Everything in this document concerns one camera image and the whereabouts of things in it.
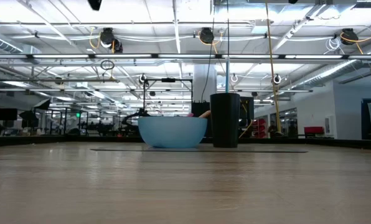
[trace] ceiling light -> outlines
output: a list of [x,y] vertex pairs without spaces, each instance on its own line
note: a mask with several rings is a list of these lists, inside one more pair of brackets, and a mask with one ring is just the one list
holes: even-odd
[[150,54],[96,54],[96,58],[151,58]]
[[3,55],[0,55],[0,58],[15,59],[15,58],[27,58],[27,57],[26,57],[26,55],[23,55],[23,54],[3,54]]
[[93,49],[87,49],[87,51],[93,52],[93,54],[96,53]]
[[343,55],[286,55],[286,59],[335,59],[342,58]]
[[209,54],[159,54],[159,58],[214,58]]
[[22,83],[22,82],[12,82],[12,81],[9,81],[9,82],[4,82],[5,84],[9,84],[9,85],[14,85],[14,86],[18,86],[18,87],[28,87],[28,85]]
[[38,54],[35,54],[33,55],[34,58],[57,58],[57,59],[60,59],[60,58],[88,58],[88,55],[38,55]]
[[371,59],[371,55],[350,55],[349,59]]
[[100,93],[99,91],[93,91],[93,92],[90,92],[90,93],[93,94],[93,95],[95,95],[95,96],[97,96],[97,97],[99,97],[100,99],[104,99],[105,98],[104,94]]
[[146,99],[146,102],[147,101],[191,101],[190,99]]
[[270,55],[230,55],[230,58],[250,58],[250,59],[262,59],[262,58],[270,58]]
[[37,94],[39,94],[39,95],[42,95],[42,96],[47,96],[47,97],[50,97],[50,95],[48,95],[48,94],[45,94],[45,93],[42,93],[42,92],[36,92]]
[[70,97],[58,96],[57,99],[64,100],[64,101],[73,101],[74,99]]

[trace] fluorescent light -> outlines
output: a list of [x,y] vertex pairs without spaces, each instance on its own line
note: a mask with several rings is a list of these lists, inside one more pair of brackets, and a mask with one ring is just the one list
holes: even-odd
[[287,55],[286,59],[339,59],[343,55]]
[[58,89],[31,89],[30,91],[61,91],[61,90],[58,90]]
[[0,58],[27,58],[26,55],[22,54],[3,54],[0,55]]
[[93,52],[93,54],[96,53],[93,49],[87,49],[87,51]]
[[14,85],[14,86],[18,86],[18,87],[28,87],[28,85],[22,83],[22,82],[12,82],[12,81],[9,81],[9,82],[4,82],[5,84],[9,84],[9,85]]
[[0,89],[0,91],[26,91],[26,89]]
[[230,55],[230,58],[250,58],[250,59],[262,59],[262,58],[270,58],[270,55]]
[[42,95],[42,96],[47,96],[47,97],[50,97],[50,95],[48,95],[48,94],[45,94],[45,93],[42,93],[42,92],[36,92],[37,94],[39,94],[39,95]]
[[34,58],[88,58],[88,55],[33,55]]
[[255,103],[255,106],[273,106],[271,103]]
[[255,101],[255,102],[273,102],[273,100],[253,100],[253,101]]
[[97,97],[99,97],[100,99],[104,99],[105,98],[104,94],[100,93],[99,91],[93,91],[93,92],[90,92],[90,93],[93,94],[93,95],[95,95],[95,96],[97,96]]
[[371,59],[371,55],[350,55],[349,59]]
[[57,99],[59,99],[59,100],[64,100],[64,101],[73,101],[72,98],[64,97],[64,96],[58,96]]
[[209,54],[159,54],[159,58],[214,58]]
[[151,58],[150,54],[96,54],[96,58]]
[[190,99],[146,99],[146,102],[148,101],[191,101]]

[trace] orange cable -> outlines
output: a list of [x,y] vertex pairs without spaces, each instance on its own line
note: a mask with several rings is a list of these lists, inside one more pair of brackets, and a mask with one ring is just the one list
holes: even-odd
[[93,30],[94,28],[92,28],[92,31],[90,32],[90,39],[89,39],[89,43],[90,43],[90,46],[93,47],[94,49],[97,49],[99,46],[100,46],[100,39],[101,39],[101,32],[98,34],[98,45],[97,47],[95,47],[92,43],[92,34],[93,34]]

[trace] television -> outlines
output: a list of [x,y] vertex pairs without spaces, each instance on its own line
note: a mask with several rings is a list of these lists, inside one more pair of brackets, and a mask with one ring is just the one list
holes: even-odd
[[16,121],[18,110],[14,108],[0,108],[0,121]]

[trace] white ceiling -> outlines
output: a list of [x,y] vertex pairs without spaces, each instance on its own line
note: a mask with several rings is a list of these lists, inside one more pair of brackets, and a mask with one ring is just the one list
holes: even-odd
[[[71,23],[119,23],[119,22],[168,22],[172,23],[174,20],[174,13],[172,8],[172,0],[103,0],[100,11],[92,11],[86,0],[31,0],[33,10],[37,11],[40,15],[45,17],[51,23],[67,23],[65,17],[68,18]],[[177,18],[179,22],[207,22],[211,27],[213,17],[210,15],[210,1],[206,0],[177,0]],[[275,37],[283,36],[292,25],[302,19],[305,14],[310,10],[311,7],[301,7],[300,11],[287,11],[286,8],[280,14],[273,14],[274,23],[271,25],[271,35]],[[230,22],[250,22],[255,19],[262,19],[264,11],[230,11]],[[339,34],[341,29],[344,27],[354,28],[355,32],[358,33],[360,38],[370,37],[371,31],[368,27],[371,26],[371,9],[353,9],[343,12],[339,17],[333,18],[315,18],[315,20],[308,22],[303,26],[295,35],[295,37],[322,37],[331,36],[335,33]],[[216,16],[216,22],[223,22],[225,15],[223,14]],[[18,3],[17,0],[0,0],[0,23],[43,23],[37,15],[30,12],[24,6]],[[206,25],[179,25],[179,35],[190,36],[193,31],[198,31]],[[112,25],[116,35],[126,36],[165,36],[175,37],[175,27],[172,24],[166,25]],[[94,34],[97,35],[103,26],[96,27]],[[252,35],[252,28],[249,25],[242,26],[231,26],[230,36],[231,37],[250,37]],[[57,27],[57,29],[67,37],[73,36],[89,36],[91,27]],[[215,25],[214,34],[219,37],[219,30],[225,31],[226,24]],[[57,34],[44,24],[40,26],[1,26],[0,34],[4,34],[7,38],[18,35],[28,35],[38,32],[39,35],[51,34],[57,36]],[[77,47],[70,45],[64,40],[52,40],[52,39],[37,39],[35,37],[28,39],[12,39],[15,43],[33,45],[40,49],[44,54],[79,54],[87,53],[87,49],[90,49],[88,40],[77,40],[74,41]],[[177,53],[176,41],[168,42],[135,42],[130,40],[121,40],[124,48],[124,53]],[[327,40],[319,41],[307,41],[307,42],[285,42],[275,53],[276,54],[323,54],[327,52],[326,48]],[[278,40],[273,40],[273,45],[276,45]],[[362,47],[365,44],[371,43],[366,41],[362,43]],[[217,50],[220,54],[227,53],[227,42],[223,41],[216,45]],[[186,38],[180,41],[181,53],[209,53],[210,46],[203,45],[200,43],[198,38]],[[342,45],[342,49],[345,53],[350,54],[357,50],[355,45],[345,46]],[[107,49],[99,47],[95,50],[97,53],[106,53]],[[230,53],[231,54],[266,54],[268,51],[268,39],[257,39],[257,40],[244,40],[244,41],[231,41],[230,42]],[[251,68],[252,63],[231,63],[230,73],[237,75],[246,75],[247,71]],[[287,77],[287,82],[295,82],[302,78],[304,75],[312,72],[323,65],[317,64],[274,64],[275,73],[281,74],[283,77]],[[131,76],[134,76],[134,80],[137,80],[137,75],[145,73],[147,76],[152,77],[178,77],[179,76],[179,64],[178,63],[165,63],[160,66],[126,66],[123,67]],[[28,68],[15,67],[15,69],[29,73]],[[215,69],[219,75],[223,74],[223,69],[219,63],[215,65]],[[92,77],[95,73],[90,67],[77,68],[77,67],[54,67],[50,70],[56,74],[70,72],[71,77]],[[193,72],[193,63],[183,63],[182,65],[183,76],[189,77],[189,73]],[[244,78],[239,84],[240,88],[251,88],[258,86],[259,88],[269,88],[271,85],[270,65],[263,63],[257,65],[249,75],[250,78]],[[123,77],[119,70],[115,69],[113,72],[114,77],[124,84],[130,84],[127,78]],[[115,88],[116,85],[112,83],[104,84],[92,84],[98,88]],[[165,87],[165,84],[159,84],[157,86]],[[180,84],[171,84],[171,86],[181,87]]]

